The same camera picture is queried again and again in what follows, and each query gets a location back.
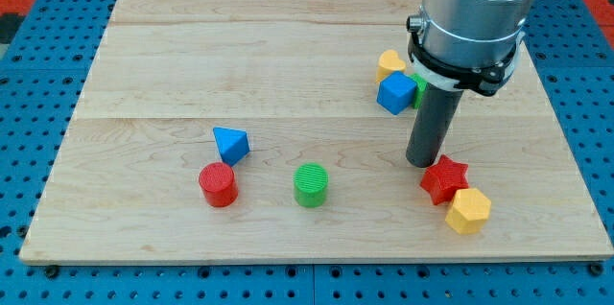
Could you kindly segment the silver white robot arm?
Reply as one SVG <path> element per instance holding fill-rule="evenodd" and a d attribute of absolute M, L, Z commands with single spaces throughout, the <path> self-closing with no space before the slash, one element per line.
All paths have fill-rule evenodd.
<path fill-rule="evenodd" d="M 408 55 L 426 90 L 406 150 L 416 167 L 431 166 L 464 91 L 495 95 L 520 54 L 533 0 L 422 0 L 408 17 Z"/>

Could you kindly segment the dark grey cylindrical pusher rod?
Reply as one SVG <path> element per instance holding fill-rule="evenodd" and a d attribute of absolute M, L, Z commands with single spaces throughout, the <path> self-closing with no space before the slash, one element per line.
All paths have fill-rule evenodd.
<path fill-rule="evenodd" d="M 435 163 L 462 94 L 427 85 L 406 149 L 406 158 L 412 165 L 426 168 Z"/>

